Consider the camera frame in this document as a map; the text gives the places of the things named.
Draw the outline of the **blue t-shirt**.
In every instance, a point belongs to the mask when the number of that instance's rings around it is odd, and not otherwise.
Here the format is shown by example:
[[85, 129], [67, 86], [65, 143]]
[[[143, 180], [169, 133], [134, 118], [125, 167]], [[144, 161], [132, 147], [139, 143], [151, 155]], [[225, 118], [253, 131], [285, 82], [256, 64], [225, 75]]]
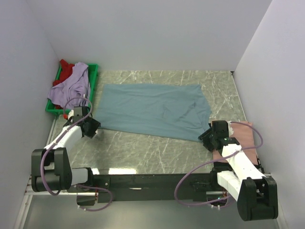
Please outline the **blue t-shirt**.
[[106, 84], [95, 111], [103, 129], [195, 142], [210, 115], [198, 84]]

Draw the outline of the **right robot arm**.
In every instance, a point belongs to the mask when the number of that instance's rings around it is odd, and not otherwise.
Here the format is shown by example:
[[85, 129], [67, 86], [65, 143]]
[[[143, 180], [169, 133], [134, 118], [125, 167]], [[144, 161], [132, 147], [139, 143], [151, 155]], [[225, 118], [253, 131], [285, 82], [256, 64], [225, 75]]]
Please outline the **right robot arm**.
[[214, 190], [224, 188], [236, 200], [242, 220], [276, 219], [278, 217], [277, 183], [260, 172], [246, 156], [240, 142], [229, 136], [228, 127], [209, 128], [198, 139], [203, 146], [218, 151], [232, 170], [218, 172], [209, 178]]

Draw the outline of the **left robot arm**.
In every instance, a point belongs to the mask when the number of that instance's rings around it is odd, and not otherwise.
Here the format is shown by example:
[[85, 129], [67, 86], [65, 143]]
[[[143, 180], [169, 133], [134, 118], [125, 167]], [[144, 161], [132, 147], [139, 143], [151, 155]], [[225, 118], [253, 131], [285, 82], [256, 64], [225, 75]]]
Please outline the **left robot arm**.
[[89, 192], [95, 187], [92, 169], [89, 167], [72, 169], [68, 152], [84, 136], [93, 138], [101, 123], [87, 117], [77, 125], [72, 118], [65, 123], [61, 133], [43, 149], [35, 149], [31, 154], [31, 187], [34, 192], [68, 190], [78, 185]]

